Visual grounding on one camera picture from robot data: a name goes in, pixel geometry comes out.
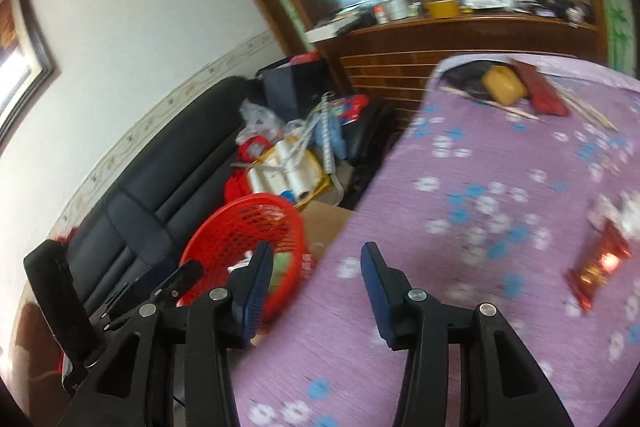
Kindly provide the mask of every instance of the cardboard box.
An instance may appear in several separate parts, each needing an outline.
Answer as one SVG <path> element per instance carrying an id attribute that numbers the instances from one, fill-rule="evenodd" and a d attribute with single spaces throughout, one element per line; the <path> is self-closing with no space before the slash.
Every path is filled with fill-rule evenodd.
<path id="1" fill-rule="evenodd" d="M 305 225 L 306 245 L 317 261 L 324 257 L 324 252 L 340 233 L 351 214 L 351 210 L 320 201 L 311 201 L 300 212 Z"/>

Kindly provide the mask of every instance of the sofa backrest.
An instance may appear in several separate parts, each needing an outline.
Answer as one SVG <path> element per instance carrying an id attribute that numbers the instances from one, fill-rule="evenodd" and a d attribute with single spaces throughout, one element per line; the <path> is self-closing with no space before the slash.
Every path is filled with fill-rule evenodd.
<path id="1" fill-rule="evenodd" d="M 90 315 L 163 257 L 178 261 L 222 206 L 244 127 L 240 104 L 261 97 L 256 81 L 238 76 L 207 89 L 146 145 L 82 221 L 67 257 Z"/>

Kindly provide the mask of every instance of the blue gripper pad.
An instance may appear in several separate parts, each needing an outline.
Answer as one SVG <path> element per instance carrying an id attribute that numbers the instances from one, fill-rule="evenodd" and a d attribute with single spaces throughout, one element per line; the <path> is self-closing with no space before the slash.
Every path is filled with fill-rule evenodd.
<path id="1" fill-rule="evenodd" d="M 269 243 L 260 241 L 249 264 L 234 270 L 229 277 L 227 287 L 233 295 L 231 311 L 245 342 L 255 336 L 260 326 L 272 272 L 273 251 Z"/>
<path id="2" fill-rule="evenodd" d="M 399 349 L 398 328 L 404 317 L 404 295 L 411 285 L 400 270 L 389 268 L 375 243 L 360 250 L 360 270 L 380 336 L 391 349 Z"/>

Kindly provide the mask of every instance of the silver screw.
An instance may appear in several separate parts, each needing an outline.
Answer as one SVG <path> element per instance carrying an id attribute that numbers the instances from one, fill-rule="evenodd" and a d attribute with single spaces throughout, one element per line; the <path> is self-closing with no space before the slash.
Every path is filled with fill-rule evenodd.
<path id="1" fill-rule="evenodd" d="M 140 315 L 142 315 L 143 317 L 150 317 L 151 315 L 156 313 L 156 305 L 151 304 L 150 302 L 146 304 L 142 304 L 142 306 L 140 306 L 139 311 L 140 311 Z"/>
<path id="2" fill-rule="evenodd" d="M 485 302 L 480 304 L 480 313 L 485 315 L 486 317 L 493 317 L 497 314 L 498 310 L 495 308 L 491 302 Z"/>
<path id="3" fill-rule="evenodd" d="M 209 292 L 209 298 L 212 301 L 222 301 L 222 299 L 226 299 L 227 295 L 229 295 L 229 292 L 224 288 L 213 288 Z"/>
<path id="4" fill-rule="evenodd" d="M 427 298 L 427 293 L 425 293 L 422 290 L 418 290 L 416 288 L 414 288 L 413 290 L 409 290 L 408 295 L 412 301 L 417 301 L 417 302 L 424 301 Z"/>

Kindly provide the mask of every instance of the green item in basket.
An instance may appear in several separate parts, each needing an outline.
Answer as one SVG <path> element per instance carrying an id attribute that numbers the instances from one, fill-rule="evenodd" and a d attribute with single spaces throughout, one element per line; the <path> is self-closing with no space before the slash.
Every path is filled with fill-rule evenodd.
<path id="1" fill-rule="evenodd" d="M 271 273 L 271 282 L 269 283 L 269 293 L 278 289 L 282 278 L 289 271 L 291 266 L 291 252 L 278 252 L 273 257 L 273 272 Z"/>

